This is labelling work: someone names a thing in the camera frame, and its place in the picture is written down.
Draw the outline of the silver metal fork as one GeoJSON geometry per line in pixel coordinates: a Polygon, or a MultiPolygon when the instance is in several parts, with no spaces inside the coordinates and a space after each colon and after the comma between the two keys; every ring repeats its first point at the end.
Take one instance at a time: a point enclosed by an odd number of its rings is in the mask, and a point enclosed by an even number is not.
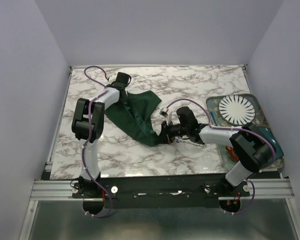
{"type": "Polygon", "coordinates": [[[186,139],[181,139],[181,138],[176,138],[176,139],[174,140],[174,142],[175,142],[176,144],[179,144],[179,143],[190,144],[190,145],[194,145],[194,146],[197,146],[197,147],[200,147],[200,148],[206,148],[206,147],[207,147],[206,144],[194,143],[194,142],[188,141],[188,140],[186,140],[186,139]]]}

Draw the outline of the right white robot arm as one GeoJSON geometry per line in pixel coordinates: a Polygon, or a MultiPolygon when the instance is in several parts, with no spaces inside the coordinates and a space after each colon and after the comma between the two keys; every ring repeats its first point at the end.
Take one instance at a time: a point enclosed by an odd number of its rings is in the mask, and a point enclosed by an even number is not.
{"type": "Polygon", "coordinates": [[[238,162],[220,180],[218,192],[231,196],[244,180],[271,165],[276,160],[276,147],[260,128],[249,123],[241,127],[217,127],[199,123],[193,111],[181,107],[177,111],[178,124],[171,121],[171,112],[162,108],[159,114],[165,117],[156,143],[172,144],[175,138],[186,137],[191,142],[205,145],[216,144],[232,147],[238,162]]]}

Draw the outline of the dark green cloth napkin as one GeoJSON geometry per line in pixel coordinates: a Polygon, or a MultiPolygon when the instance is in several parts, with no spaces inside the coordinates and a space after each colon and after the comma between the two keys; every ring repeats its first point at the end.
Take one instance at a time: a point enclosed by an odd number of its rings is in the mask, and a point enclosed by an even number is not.
{"type": "Polygon", "coordinates": [[[127,92],[123,99],[105,110],[105,115],[133,140],[155,147],[158,135],[153,130],[151,116],[161,101],[151,90],[137,94],[127,92]]]}

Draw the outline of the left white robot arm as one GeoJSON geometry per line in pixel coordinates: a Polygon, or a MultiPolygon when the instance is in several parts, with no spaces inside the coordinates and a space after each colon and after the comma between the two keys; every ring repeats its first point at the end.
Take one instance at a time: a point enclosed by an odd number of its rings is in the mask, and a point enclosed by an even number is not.
{"type": "Polygon", "coordinates": [[[98,165],[98,141],[104,130],[105,111],[127,97],[126,87],[131,76],[118,72],[115,80],[103,85],[104,90],[91,98],[77,100],[71,130],[81,148],[81,173],[74,188],[82,195],[97,197],[103,191],[98,181],[101,171],[98,165]]]}

